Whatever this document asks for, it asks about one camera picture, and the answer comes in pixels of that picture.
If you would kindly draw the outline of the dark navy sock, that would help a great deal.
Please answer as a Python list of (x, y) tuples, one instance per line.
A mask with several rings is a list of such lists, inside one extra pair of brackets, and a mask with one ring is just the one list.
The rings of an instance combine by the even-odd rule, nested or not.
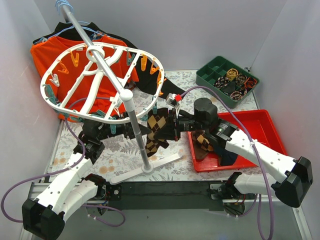
[(220, 146), (216, 146), (214, 148), (214, 152), (218, 155), (219, 165), (223, 167), (233, 165), (238, 158), (238, 154), (228, 151)]

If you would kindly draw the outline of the silver stand pole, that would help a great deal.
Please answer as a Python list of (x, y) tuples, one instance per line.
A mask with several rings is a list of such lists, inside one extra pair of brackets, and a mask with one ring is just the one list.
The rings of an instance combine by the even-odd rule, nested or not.
[[(75, 23), (77, 24), (78, 21), (76, 20), (75, 17), (71, 17), (71, 15), (69, 15), (69, 19), (70, 20), (74, 20), (75, 19)], [(112, 82), (112, 85), (114, 86), (114, 88), (117, 90), (117, 92), (119, 93), (119, 96), (121, 98), (121, 100), (123, 101), (123, 104), (125, 106), (125, 109), (127, 111), (129, 120), (131, 122), (134, 134), (135, 134), (135, 138), (136, 141), (138, 143), (139, 146), (139, 150), (140, 150), (140, 154), (143, 160), (143, 165), (145, 166), (146, 169), (149, 169), (150, 166), (150, 162), (148, 160), (147, 157), (147, 153), (144, 147), (144, 141), (143, 141), (143, 137), (139, 128), (139, 124), (138, 124), (138, 120), (136, 117), (136, 113), (135, 113), (135, 105), (134, 105), (134, 101), (133, 101), (133, 93), (129, 90), (129, 89), (124, 89), (123, 86), (121, 85), (121, 83), (118, 81), (116, 75), (113, 73), (113, 71), (111, 70), (111, 68), (107, 65), (107, 63), (104, 60), (104, 57), (102, 57), (102, 55), (100, 54), (100, 52), (96, 49), (94, 49), (94, 44), (93, 42), (89, 39), (89, 36), (83, 32), (82, 28), (78, 29), (78, 32), (82, 35), (82, 40), (84, 41), (84, 43), (88, 46), (88, 49), (92, 51), (92, 54), (95, 58), (95, 60), (97, 61), (97, 65), (98, 67), (103, 70), (103, 72), (106, 74), (106, 76), (109, 78), (109, 80)]]

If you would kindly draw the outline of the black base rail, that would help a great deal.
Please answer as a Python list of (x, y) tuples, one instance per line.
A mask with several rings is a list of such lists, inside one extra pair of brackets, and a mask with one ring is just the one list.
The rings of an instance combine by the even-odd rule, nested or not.
[(215, 181), (128, 181), (106, 185), (108, 205), (119, 210), (223, 211), (223, 200), (214, 197)]

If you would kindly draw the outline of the brown argyle sock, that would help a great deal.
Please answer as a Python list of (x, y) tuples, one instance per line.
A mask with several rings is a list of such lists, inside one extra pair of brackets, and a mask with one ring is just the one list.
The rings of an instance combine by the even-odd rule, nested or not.
[(193, 144), (198, 148), (206, 152), (213, 152), (214, 147), (211, 145), (209, 140), (205, 138), (205, 135), (203, 132), (197, 132), (194, 131), (191, 133), (191, 138), (193, 141)]
[(165, 139), (156, 139), (155, 135), (161, 130), (168, 118), (168, 108), (162, 107), (157, 109), (157, 113), (154, 114), (153, 110), (148, 113), (147, 127), (151, 132), (146, 136), (145, 150), (147, 157), (150, 158), (157, 153), (160, 147), (166, 149), (169, 143)]

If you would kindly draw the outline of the white stand base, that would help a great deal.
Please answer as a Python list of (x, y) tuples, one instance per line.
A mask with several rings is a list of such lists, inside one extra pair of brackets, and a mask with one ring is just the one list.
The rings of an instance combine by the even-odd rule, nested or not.
[(129, 180), (131, 178), (137, 177), (139, 175), (151, 174), (154, 171), (154, 169), (163, 167), (164, 165), (167, 165), (167, 164), (170, 164), (170, 163), (173, 163), (173, 162), (175, 162), (177, 160), (180, 160), (182, 157), (183, 157), (183, 154), (181, 152), (175, 153), (173, 155), (170, 155), (168, 157), (162, 158), (160, 160), (157, 160), (157, 161), (154, 161), (154, 162), (150, 162), (149, 163), (150, 168), (148, 168), (148, 169), (144, 165), (142, 165), (141, 167), (136, 168), (134, 170), (125, 172), (125, 173), (123, 173), (121, 175), (118, 175), (118, 176), (114, 176), (109, 180), (109, 183), (111, 185), (117, 185), (117, 184), (125, 182), (125, 181), (127, 181), (127, 180)]

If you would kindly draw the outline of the orange rolled sock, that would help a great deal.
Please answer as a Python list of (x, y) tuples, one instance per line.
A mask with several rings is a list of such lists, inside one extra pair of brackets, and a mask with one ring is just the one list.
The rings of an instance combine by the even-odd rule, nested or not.
[(245, 89), (253, 89), (257, 85), (258, 81), (254, 77), (248, 77), (247, 80), (244, 82)]

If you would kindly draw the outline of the yellow rolled sock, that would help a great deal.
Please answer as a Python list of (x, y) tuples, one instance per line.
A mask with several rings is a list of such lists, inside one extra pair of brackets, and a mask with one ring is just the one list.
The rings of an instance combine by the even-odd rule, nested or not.
[(226, 72), (226, 78), (231, 82), (233, 81), (237, 76), (239, 75), (239, 71), (235, 68), (230, 68), (227, 72)]

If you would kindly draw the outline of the aluminium frame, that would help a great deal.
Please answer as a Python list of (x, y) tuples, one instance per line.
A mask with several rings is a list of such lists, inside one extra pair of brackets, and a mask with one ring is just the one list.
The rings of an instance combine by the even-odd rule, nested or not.
[(205, 137), (215, 153), (224, 158), (243, 157), (262, 170), (262, 175), (234, 172), (220, 187), (209, 181), (130, 182), (130, 173), (106, 181), (85, 172), (96, 160), (83, 156), (78, 147), (68, 167), (36, 198), (22, 205), (25, 230), (44, 240), (57, 239), (69, 217), (93, 198), (105, 199), (107, 208), (123, 210), (195, 209), (203, 207), (212, 196), (222, 199), (257, 194), (277, 197), (287, 206), (301, 205), (313, 183), (311, 161), (283, 155), (252, 139), (245, 128), (219, 119)]

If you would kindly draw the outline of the floral table mat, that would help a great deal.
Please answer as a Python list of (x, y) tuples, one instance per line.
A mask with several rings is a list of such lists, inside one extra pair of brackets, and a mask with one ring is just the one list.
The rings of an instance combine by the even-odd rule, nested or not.
[[(165, 76), (184, 91), (196, 86), (196, 71), (167, 71)], [(218, 108), (218, 112), (224, 113), (226, 109), (221, 103), (203, 89), (197, 88), (189, 92), (181, 103), (181, 108), (193, 113), (193, 103), (198, 98), (209, 98)], [(122, 135), (108, 138), (103, 141), (105, 149), (94, 166), (87, 171), (102, 176), (106, 180), (122, 175), (142, 166), (140, 151), (135, 139), (126, 140)], [(69, 160), (77, 140), (66, 127), (63, 128), (57, 145), (54, 160), (49, 167), (50, 172), (61, 170)], [(151, 174), (139, 175), (134, 181), (201, 181), (201, 180), (226, 180), (233, 170), (200, 172), (197, 173), (193, 166), (189, 138), (183, 132), (179, 141), (170, 141), (168, 148), (160, 147), (157, 153), (149, 158), (153, 164), (173, 154), (181, 153), (182, 158), (175, 162), (156, 168)]]

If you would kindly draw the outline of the floral rolled sock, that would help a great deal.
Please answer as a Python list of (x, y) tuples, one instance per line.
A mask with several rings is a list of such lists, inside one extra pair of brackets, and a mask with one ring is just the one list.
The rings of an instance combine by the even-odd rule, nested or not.
[(218, 90), (222, 90), (229, 84), (229, 82), (230, 81), (226, 77), (221, 76), (215, 81), (214, 87)]

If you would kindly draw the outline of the white oval clip hanger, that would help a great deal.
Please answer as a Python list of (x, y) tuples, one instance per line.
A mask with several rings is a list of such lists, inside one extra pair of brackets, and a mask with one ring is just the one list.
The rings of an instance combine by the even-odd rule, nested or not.
[[(113, 72), (117, 77), (117, 80), (121, 83), (123, 88), (127, 83), (129, 77), (131, 77), (132, 71), (136, 67), (139, 57), (142, 57), (143, 59), (150, 59), (152, 61), (151, 67), (155, 66), (158, 68), (159, 74), (158, 74), (158, 79), (156, 81), (157, 87), (156, 87), (156, 92), (152, 97), (152, 101), (141, 112), (139, 113), (135, 112), (137, 120), (147, 115), (147, 113), (150, 110), (152, 110), (153, 107), (156, 105), (157, 99), (163, 94), (162, 87), (166, 79), (164, 75), (164, 68), (161, 62), (152, 54), (140, 49), (125, 47), (125, 46), (116, 45), (116, 44), (109, 44), (104, 42), (93, 42), (93, 44), (94, 44), (93, 48), (100, 52), (102, 57), (104, 57), (104, 60), (107, 63), (107, 65), (110, 67), (110, 69), (113, 64), (119, 61), (119, 59), (121, 58), (124, 52), (127, 53), (127, 57), (133, 58), (129, 62), (129, 69), (124, 78), (117, 77), (116, 74)], [(56, 68), (59, 61), (67, 55), (67, 51), (77, 50), (82, 47), (83, 48), (86, 47), (86, 57), (88, 59), (88, 64), (84, 67), (84, 70), (82, 71), (82, 73), (76, 79), (71, 89), (67, 92), (65, 98), (60, 102), (56, 102), (54, 100), (55, 94), (51, 88), (51, 85), (47, 84), (47, 80), (50, 80), (55, 86), (59, 87), (60, 86), (59, 78), (56, 74), (53, 73), (54, 68)], [(84, 77), (86, 76), (94, 76), (94, 78), (93, 78), (89, 93), (87, 97), (85, 97), (85, 102), (82, 108), (79, 111), (75, 109), (67, 108), (66, 107), (67, 103), (69, 102), (74, 92), (76, 91), (76, 89), (78, 88), (78, 86), (80, 85)], [(94, 102), (98, 98), (97, 94), (104, 76), (107, 77), (104, 71), (100, 69), (99, 66), (97, 65), (97, 61), (93, 56), (92, 50), (89, 50), (88, 46), (85, 43), (81, 43), (81, 44), (70, 47), (68, 50), (65, 50), (56, 58), (56, 60), (47, 69), (47, 71), (45, 72), (45, 74), (41, 79), (40, 92), (43, 99), (47, 102), (47, 104), (58, 113), (65, 113), (70, 117), (76, 116), (78, 118), (90, 119), (93, 121), (98, 121), (101, 123), (111, 124), (111, 125), (126, 124), (130, 122), (130, 118), (126, 111), (125, 105), (118, 92), (116, 93), (115, 96), (110, 97), (111, 104), (107, 112), (105, 113), (105, 115), (97, 116), (90, 113), (94, 105)]]

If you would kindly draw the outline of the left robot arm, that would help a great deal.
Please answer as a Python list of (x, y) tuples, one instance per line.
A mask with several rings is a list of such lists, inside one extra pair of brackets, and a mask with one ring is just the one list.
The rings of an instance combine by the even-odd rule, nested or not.
[(123, 135), (135, 138), (131, 123), (112, 126), (86, 119), (65, 169), (34, 199), (22, 205), (23, 228), (42, 238), (56, 240), (68, 218), (88, 200), (115, 200), (121, 189), (97, 174), (84, 174), (105, 149), (103, 140)]

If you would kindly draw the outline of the green compartment box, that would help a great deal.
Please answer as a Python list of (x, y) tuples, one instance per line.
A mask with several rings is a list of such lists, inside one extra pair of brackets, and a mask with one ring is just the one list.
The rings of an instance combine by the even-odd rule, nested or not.
[(223, 56), (216, 56), (196, 72), (196, 84), (213, 90), (231, 109), (259, 83), (256, 76)]

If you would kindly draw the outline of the orange t-shirt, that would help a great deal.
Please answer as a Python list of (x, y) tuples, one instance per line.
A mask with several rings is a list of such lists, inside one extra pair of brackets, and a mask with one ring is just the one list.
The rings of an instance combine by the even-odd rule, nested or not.
[[(39, 75), (42, 77), (62, 52), (70, 47), (81, 44), (82, 42), (82, 40), (69, 40), (60, 36), (55, 36), (46, 42), (33, 45), (30, 49), (30, 53)], [(54, 68), (53, 73), (58, 76), (59, 87), (55, 86), (49, 79), (46, 83), (51, 85), (54, 94), (60, 102), (66, 97), (67, 92), (74, 85), (76, 79), (80, 76), (88, 62), (89, 60), (86, 56), (86, 48), (80, 47), (77, 50), (69, 52), (64, 58), (62, 58), (56, 68)], [(114, 63), (110, 68), (117, 77), (123, 79), (129, 69), (129, 66), (127, 65), (127, 54), (124, 52), (121, 55), (119, 62)], [(67, 108), (75, 101), (88, 96), (93, 79), (93, 75), (85, 76), (83, 78), (67, 103)], [(104, 76), (100, 83), (97, 96), (108, 98), (115, 96), (116, 93), (117, 91), (109, 81), (108, 77)]]

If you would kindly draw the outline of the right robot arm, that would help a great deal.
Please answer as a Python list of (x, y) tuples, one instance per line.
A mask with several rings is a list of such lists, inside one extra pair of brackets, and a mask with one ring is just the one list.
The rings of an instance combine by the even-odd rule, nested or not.
[(150, 110), (147, 155), (154, 155), (159, 147), (167, 148), (168, 141), (178, 141), (182, 132), (194, 132), (199, 148), (216, 153), (222, 163), (232, 164), (241, 156), (261, 168), (261, 176), (233, 173), (225, 182), (223, 194), (232, 199), (245, 194), (270, 195), (293, 208), (301, 205), (313, 184), (308, 158), (284, 155), (253, 139), (244, 127), (220, 118), (218, 108), (208, 98), (197, 99), (193, 110), (193, 114), (167, 107)]

